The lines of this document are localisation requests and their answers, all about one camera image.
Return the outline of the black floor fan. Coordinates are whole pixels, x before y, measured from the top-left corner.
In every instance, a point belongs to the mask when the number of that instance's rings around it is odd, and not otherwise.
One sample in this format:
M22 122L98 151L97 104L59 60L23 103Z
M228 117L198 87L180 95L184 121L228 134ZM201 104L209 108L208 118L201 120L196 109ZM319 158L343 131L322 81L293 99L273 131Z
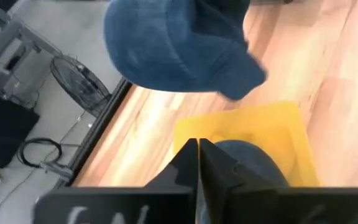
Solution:
M84 64L68 55L57 55L50 70L58 84L86 112L97 118L111 94L101 80Z

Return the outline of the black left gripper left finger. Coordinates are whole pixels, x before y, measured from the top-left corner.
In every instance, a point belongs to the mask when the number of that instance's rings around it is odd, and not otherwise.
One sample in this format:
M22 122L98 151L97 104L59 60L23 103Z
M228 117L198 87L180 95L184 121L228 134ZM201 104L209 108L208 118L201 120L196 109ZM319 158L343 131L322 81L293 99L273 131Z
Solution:
M198 142L143 187L67 187L36 203L33 224L195 224Z

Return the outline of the dark blue cap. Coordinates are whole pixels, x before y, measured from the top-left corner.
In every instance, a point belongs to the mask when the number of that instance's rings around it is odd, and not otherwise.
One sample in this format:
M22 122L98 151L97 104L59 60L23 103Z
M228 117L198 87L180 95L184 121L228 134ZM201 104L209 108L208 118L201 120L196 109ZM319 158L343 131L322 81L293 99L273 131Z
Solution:
M288 182L276 163L258 146L240 140L225 140L215 145L270 183L288 187Z

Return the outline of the yellow plastic bin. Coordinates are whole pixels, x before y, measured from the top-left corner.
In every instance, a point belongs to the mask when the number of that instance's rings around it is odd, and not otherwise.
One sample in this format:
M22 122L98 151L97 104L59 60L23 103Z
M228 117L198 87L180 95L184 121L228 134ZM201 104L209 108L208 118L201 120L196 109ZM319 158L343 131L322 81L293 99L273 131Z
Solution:
M174 153L190 138L250 142L273 159L291 186L321 185L296 103L279 101L183 118L175 125Z

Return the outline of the black box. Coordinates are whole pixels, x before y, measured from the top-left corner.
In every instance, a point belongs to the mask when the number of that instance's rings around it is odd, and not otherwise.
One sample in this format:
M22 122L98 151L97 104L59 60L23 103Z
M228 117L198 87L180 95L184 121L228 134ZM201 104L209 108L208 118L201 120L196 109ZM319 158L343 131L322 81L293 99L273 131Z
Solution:
M34 111L0 98L0 168L12 161L38 120Z

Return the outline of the blue denim cap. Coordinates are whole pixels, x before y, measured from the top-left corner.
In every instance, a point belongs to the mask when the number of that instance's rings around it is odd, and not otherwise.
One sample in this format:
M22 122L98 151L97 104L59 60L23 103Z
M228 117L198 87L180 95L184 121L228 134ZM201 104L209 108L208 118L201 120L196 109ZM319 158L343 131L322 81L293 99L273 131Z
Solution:
M250 0L110 0L108 54L131 83L170 92L218 92L241 100L267 74L249 52Z

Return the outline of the black aluminium table frame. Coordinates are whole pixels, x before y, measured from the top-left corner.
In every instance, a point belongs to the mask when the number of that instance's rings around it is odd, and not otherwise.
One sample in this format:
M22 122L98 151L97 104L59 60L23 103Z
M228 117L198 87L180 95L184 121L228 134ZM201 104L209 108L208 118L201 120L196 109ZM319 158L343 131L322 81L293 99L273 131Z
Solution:
M132 95L133 91L131 88L132 84L130 82L124 78L120 79L120 82L114 89L112 97L108 101L106 107L96 118L72 160L68 164L68 167L73 171L71 179L60 179L54 186L54 189L72 186L82 178L92 160L97 155L99 147L106 138L109 130L114 126L114 123L127 104L129 97Z

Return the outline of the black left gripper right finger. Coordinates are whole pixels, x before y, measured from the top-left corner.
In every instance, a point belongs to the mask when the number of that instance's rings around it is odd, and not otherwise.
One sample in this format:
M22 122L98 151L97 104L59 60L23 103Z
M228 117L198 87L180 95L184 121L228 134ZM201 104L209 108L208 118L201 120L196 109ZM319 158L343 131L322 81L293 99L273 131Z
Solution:
M358 224L358 187L281 187L200 140L202 224Z

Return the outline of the grey metal desk frame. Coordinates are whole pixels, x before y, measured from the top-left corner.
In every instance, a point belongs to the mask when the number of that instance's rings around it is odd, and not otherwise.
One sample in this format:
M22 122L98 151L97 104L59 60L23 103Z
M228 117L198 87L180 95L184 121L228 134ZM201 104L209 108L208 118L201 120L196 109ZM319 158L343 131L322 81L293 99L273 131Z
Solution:
M21 41L19 48L0 69L0 91L14 76L31 51L39 53L45 50L52 55L62 54L60 50L28 28L18 18L8 15L2 9L0 9L0 28L0 57L15 40Z

